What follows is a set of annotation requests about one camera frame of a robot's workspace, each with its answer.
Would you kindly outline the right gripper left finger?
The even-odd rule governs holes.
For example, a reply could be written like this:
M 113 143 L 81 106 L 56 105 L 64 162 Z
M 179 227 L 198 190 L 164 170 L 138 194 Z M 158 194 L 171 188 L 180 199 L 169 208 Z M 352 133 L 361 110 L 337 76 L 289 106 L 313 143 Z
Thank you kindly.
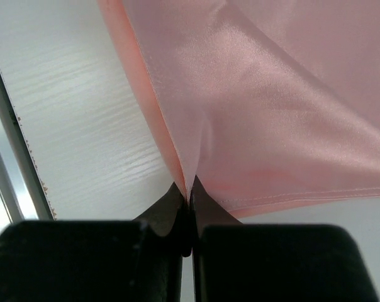
M 187 241 L 188 205 L 176 184 L 135 218 L 141 223 L 134 301 L 179 301 Z

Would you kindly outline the pink satin napkin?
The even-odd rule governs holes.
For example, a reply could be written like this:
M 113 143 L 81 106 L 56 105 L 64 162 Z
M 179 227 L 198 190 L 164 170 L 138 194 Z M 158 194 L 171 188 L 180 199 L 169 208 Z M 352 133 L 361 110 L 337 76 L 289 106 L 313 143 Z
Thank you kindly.
M 100 1 L 175 183 L 237 216 L 380 196 L 380 1 Z

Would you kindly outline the aluminium front rail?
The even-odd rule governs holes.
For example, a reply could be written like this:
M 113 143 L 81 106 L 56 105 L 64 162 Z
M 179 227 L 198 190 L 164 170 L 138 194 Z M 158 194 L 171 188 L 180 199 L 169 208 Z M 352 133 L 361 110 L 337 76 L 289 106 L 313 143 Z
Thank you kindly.
M 0 197 L 12 222 L 55 219 L 1 71 Z

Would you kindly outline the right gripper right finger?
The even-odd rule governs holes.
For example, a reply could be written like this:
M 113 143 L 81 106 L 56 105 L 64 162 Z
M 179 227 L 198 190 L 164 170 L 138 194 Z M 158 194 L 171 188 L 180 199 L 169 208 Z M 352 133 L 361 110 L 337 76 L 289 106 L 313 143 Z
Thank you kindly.
M 210 225 L 226 226 L 242 223 L 219 205 L 205 190 L 198 176 L 195 177 L 189 202 L 191 223 L 193 227 L 192 255 L 195 301 L 206 301 L 202 297 L 203 268 L 201 264 L 201 238 L 205 227 Z

